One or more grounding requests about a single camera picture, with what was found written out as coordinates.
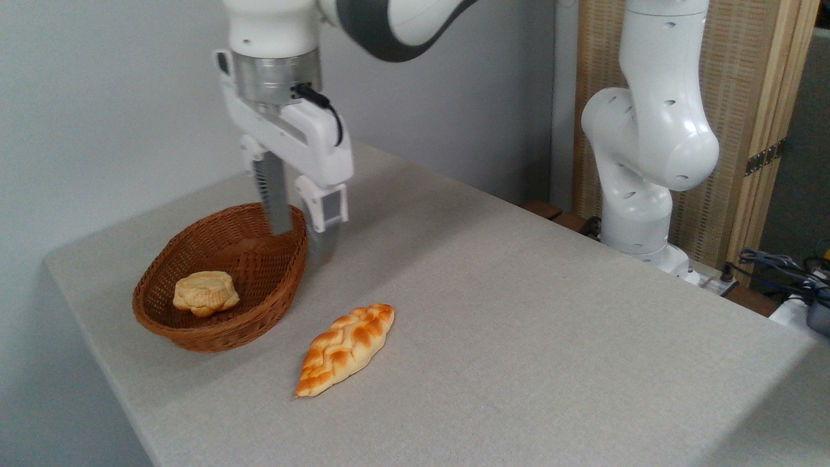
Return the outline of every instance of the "woven panel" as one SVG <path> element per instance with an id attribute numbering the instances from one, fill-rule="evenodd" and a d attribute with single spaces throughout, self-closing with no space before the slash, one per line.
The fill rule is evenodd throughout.
<path id="1" fill-rule="evenodd" d="M 618 64 L 623 8 L 624 2 L 614 0 L 580 3 L 578 118 L 595 92 L 625 86 Z M 674 194 L 669 240 L 713 267 L 725 260 L 778 15 L 779 2 L 710 2 L 701 51 L 701 92 L 720 142 L 720 158 L 704 184 Z M 593 153 L 581 130 L 575 140 L 574 212 L 600 215 Z"/>

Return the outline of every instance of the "gray surface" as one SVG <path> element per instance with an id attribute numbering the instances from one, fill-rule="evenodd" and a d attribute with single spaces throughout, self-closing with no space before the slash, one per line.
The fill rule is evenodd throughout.
<path id="1" fill-rule="evenodd" d="M 48 257 L 157 465 L 830 464 L 810 441 L 830 439 L 828 349 L 489 195 L 355 152 L 334 261 L 233 351 L 146 332 L 130 295 L 172 235 L 255 200 L 250 180 Z M 295 400 L 310 340 L 371 302 L 398 310 L 384 349 Z M 805 432 L 794 457 L 770 442 Z M 740 451 L 744 439 L 759 450 Z"/>

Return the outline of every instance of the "gray wall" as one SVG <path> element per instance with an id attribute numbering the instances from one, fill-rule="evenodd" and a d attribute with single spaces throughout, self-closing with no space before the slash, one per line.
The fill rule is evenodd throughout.
<path id="1" fill-rule="evenodd" d="M 830 31 L 815 29 L 761 239 L 768 253 L 800 263 L 830 238 L 829 125 Z"/>
<path id="2" fill-rule="evenodd" d="M 241 172 L 210 57 L 223 11 L 0 1 L 0 465 L 146 465 L 42 259 Z M 509 201 L 545 194 L 547 12 L 480 0 L 399 66 L 326 30 L 326 91 L 357 140 Z"/>

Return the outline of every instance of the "braided bread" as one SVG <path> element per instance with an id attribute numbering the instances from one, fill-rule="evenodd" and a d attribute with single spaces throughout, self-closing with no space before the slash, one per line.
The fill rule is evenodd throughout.
<path id="1" fill-rule="evenodd" d="M 363 370 L 383 347 L 394 319 L 395 309 L 379 303 L 337 318 L 311 342 L 295 396 L 317 396 Z"/>

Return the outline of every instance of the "white wall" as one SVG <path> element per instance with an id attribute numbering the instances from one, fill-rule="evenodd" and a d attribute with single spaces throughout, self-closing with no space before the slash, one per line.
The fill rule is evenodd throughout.
<path id="1" fill-rule="evenodd" d="M 547 156 L 529 140 L 545 96 L 528 92 L 525 64 L 524 23 L 552 21 L 531 14 L 543 3 L 481 0 L 399 66 L 327 30 L 326 90 L 355 139 L 521 201 L 546 190 L 525 183 Z M 0 11 L 0 465 L 147 465 L 42 259 L 240 172 L 210 56 L 223 12 L 218 0 Z"/>

